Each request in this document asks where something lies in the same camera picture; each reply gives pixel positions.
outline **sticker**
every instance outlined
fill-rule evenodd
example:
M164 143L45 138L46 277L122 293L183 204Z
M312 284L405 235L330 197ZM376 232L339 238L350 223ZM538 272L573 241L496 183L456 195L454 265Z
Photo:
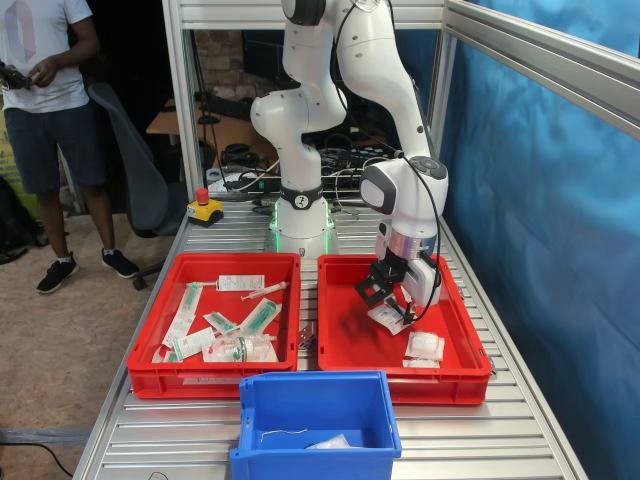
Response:
M240 385L242 378L185 378L183 385Z
M220 275L219 292L252 292L264 288L264 275Z
M169 348L173 348L173 342L187 336L195 319L195 315L189 315L188 313L178 311L176 316L173 317L171 326L169 327L167 334L164 336L162 344Z
M294 200L294 203L298 208L307 208L307 205L309 205L309 197L307 197L306 195L298 195Z
M397 335L402 330L410 327L411 324L405 325L404 318L393 308L387 304L382 304L379 307L369 310L369 317L378 322L383 327L386 327L391 332L391 335Z
M182 361L185 358L202 352L202 347L204 345L210 345L213 337L213 328L209 327L187 337L175 340L173 342L173 348L176 351L176 355L178 355L178 360Z

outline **brick wall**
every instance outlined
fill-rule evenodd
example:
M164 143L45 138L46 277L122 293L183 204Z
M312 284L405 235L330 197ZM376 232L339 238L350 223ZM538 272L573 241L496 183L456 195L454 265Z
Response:
M244 72L239 30L199 31L196 41L207 90L232 100L277 90L272 82Z

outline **hand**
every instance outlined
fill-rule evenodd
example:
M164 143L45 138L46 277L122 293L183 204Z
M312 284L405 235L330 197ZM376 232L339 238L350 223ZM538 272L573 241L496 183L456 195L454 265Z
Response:
M56 78L58 68L58 61L55 57L45 58L33 67L28 76L33 79L34 85L38 87L48 87Z

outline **white t-shirt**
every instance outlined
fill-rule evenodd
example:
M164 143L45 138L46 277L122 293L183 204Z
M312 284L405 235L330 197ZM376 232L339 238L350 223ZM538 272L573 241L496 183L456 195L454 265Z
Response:
M0 60L27 75L41 60L69 50L67 29L91 16L86 0L0 0ZM55 112L89 102L78 67L58 70L48 87L4 90L4 109Z

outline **aluminum table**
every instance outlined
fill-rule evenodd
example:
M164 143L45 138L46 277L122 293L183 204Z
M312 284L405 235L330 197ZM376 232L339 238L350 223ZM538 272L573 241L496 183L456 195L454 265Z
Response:
M182 252L264 251L269 218L250 203L226 203L225 218L204 229L183 223L136 329L142 328L168 265ZM352 213L355 208L349 207ZM340 253L373 253L382 218L366 208L334 216ZM477 407L398 406L402 458L393 480L586 479L522 357L443 222L442 256L494 365ZM317 264L302 261L301 344L315 331ZM129 345L127 356L133 345ZM229 450L240 432L238 402L139 400L123 360L91 433L75 480L230 480ZM302 348L298 369L316 367Z

